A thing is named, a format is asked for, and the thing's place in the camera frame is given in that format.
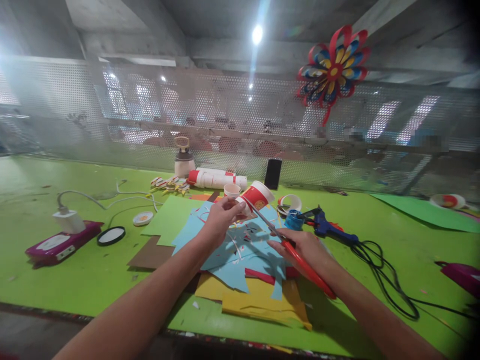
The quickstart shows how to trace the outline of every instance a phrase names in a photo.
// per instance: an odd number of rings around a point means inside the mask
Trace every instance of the spray bottle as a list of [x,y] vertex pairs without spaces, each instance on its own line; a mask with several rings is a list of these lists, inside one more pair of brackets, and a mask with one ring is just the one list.
[[175,138],[175,145],[180,149],[175,157],[175,176],[188,178],[190,170],[195,170],[194,156],[189,152],[190,140],[188,137],[178,136]]

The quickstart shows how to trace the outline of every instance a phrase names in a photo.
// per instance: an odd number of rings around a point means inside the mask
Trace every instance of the left hand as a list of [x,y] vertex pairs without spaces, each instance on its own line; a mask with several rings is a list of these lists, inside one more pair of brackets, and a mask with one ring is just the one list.
[[202,230],[207,232],[209,236],[214,237],[217,246],[225,239],[225,234],[229,226],[238,220],[246,218],[242,214],[247,204],[245,202],[236,202],[233,197],[225,196],[219,202],[213,204],[210,213],[206,219],[206,223]]

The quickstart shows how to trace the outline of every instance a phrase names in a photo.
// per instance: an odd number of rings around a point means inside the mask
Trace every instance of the table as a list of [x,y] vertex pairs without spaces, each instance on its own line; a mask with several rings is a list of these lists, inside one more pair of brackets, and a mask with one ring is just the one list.
[[[147,236],[140,235],[142,229],[132,223],[137,213],[153,208],[141,199],[120,202],[105,211],[82,196],[67,194],[62,198],[64,203],[78,211],[84,220],[104,222],[103,229],[107,225],[124,226],[127,235],[107,247],[99,247],[92,240],[63,263],[37,270],[27,262],[24,251],[59,231],[52,214],[57,211],[56,197],[60,191],[111,192],[121,179],[128,179],[121,191],[147,191],[156,176],[167,178],[170,174],[33,157],[0,158],[0,302],[17,309],[41,309],[49,311],[47,315],[88,320],[144,279],[148,272],[138,272],[126,265],[148,240]],[[396,267],[408,295],[457,310],[474,302],[472,296],[440,273],[434,261],[478,266],[480,243],[476,234],[433,228],[365,193],[349,192],[348,196],[341,196],[282,186],[274,193],[277,198],[296,194],[304,207],[310,209],[321,204],[329,221],[339,223],[360,240],[378,242],[385,257]],[[104,203],[122,197],[128,195],[118,195]],[[326,238],[325,243],[340,264],[387,304],[365,263],[339,242]],[[313,306],[313,309],[307,308],[312,332],[222,314],[220,304],[185,293],[168,319],[167,332],[346,357],[381,357],[339,299],[328,300],[305,279],[299,279],[299,289],[302,300]],[[193,301],[199,304],[200,310],[192,306]],[[441,309],[420,308],[428,312],[420,310],[419,321],[405,320],[406,323],[446,356],[454,356],[465,344],[463,337],[470,333],[469,321]]]

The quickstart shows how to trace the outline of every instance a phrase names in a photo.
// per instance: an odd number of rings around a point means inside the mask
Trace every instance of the hand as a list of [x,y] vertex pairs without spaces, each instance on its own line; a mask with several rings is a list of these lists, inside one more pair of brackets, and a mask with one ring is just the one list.
[[[321,278],[329,277],[328,272],[333,267],[340,267],[335,259],[328,253],[327,249],[320,243],[319,239],[311,232],[295,231],[288,228],[278,228],[280,235],[290,239],[295,243],[296,252],[305,259],[305,261],[320,275]],[[303,276],[308,279],[304,270],[300,267],[297,261],[291,256],[278,241],[267,241],[277,253],[282,255],[295,269],[297,269]]]
[[238,220],[246,218],[242,214],[247,204],[245,202],[236,202],[233,197],[225,196],[219,202],[213,204],[210,208],[208,218],[203,226],[209,237],[214,237],[218,242],[217,246],[224,241],[229,226]]

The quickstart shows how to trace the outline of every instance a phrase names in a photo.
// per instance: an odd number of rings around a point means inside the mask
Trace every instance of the floor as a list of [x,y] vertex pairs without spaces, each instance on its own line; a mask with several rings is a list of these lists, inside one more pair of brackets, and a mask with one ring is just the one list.
[[[0,360],[12,356],[19,360],[50,360],[81,329],[82,325],[16,315],[0,311]],[[282,359],[264,351],[218,348],[207,345],[185,344],[171,338],[157,337],[138,360],[181,360],[208,356],[211,360],[265,360]]]

